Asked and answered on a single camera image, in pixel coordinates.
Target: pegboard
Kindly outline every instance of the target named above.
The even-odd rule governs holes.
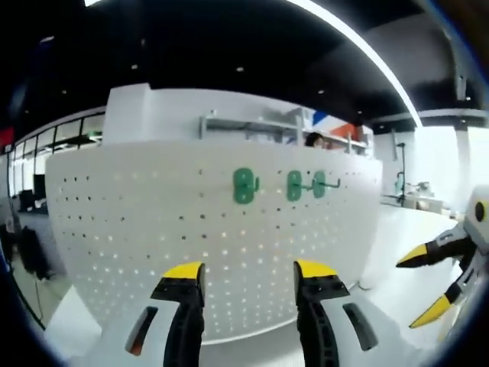
[[[233,174],[259,189],[235,202]],[[317,171],[338,188],[288,200],[287,177]],[[58,154],[47,200],[60,254],[80,297],[104,327],[160,276],[206,263],[204,343],[261,333],[296,317],[293,261],[360,279],[377,224],[381,163],[310,148],[250,142],[145,142]]]

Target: shelf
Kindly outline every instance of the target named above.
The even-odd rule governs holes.
[[[307,129],[303,130],[304,134],[310,134],[311,132],[315,132],[315,131],[307,130]],[[341,136],[330,135],[325,132],[318,132],[318,133],[321,134],[326,141],[330,141],[344,146],[348,145],[348,139],[346,138],[342,138]],[[367,145],[365,143],[362,143],[360,141],[355,141],[355,140],[351,140],[351,146],[353,148],[361,148],[361,149],[367,148]]]
[[[261,121],[250,119],[205,118],[207,130],[278,133],[284,130],[297,130],[297,125],[286,122]]]

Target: ceiling light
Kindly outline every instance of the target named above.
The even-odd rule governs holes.
[[[96,2],[99,2],[100,0],[85,0],[85,6],[90,6],[95,4]]]
[[[416,126],[423,126],[421,119],[418,116],[418,112],[414,108],[411,99],[404,90],[403,86],[396,78],[392,70],[388,65],[381,59],[381,57],[375,52],[375,50],[362,38],[360,37],[353,29],[351,29],[344,21],[333,15],[333,13],[327,11],[311,0],[287,0],[291,4],[295,4],[301,7],[304,10],[307,10],[309,13],[315,15],[316,17],[322,19],[337,31],[341,32],[345,35],[351,42],[353,42],[360,50],[364,52],[365,55],[368,56],[370,60],[379,68],[379,70],[386,76],[389,80],[390,84],[394,87],[394,89],[399,94],[399,97],[403,100],[404,104],[407,107],[407,110],[410,112],[413,117]]]

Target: ceiling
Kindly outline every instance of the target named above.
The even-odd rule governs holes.
[[[409,37],[416,30],[410,17],[422,14],[411,1],[316,2],[370,37],[374,48],[375,41],[384,46],[381,56],[411,81],[407,89],[415,106],[426,94],[436,96],[432,106],[455,103],[450,47],[426,16],[425,27]],[[357,124],[365,116],[405,111],[371,61],[328,24],[285,0],[103,0],[89,8],[83,0],[17,0],[13,5],[5,14],[13,35],[4,44],[9,60],[2,70],[7,83],[0,89],[0,127],[14,125],[16,138],[105,105],[114,86],[145,82],[152,88],[269,96]],[[405,68],[419,61],[398,62],[402,47],[395,45],[407,37],[416,46],[423,32],[430,36],[423,47],[432,58],[422,49],[413,58],[424,54],[423,65],[431,65],[435,79],[427,79],[426,70],[413,79],[416,69],[423,70]],[[387,43],[385,34],[391,36]]]

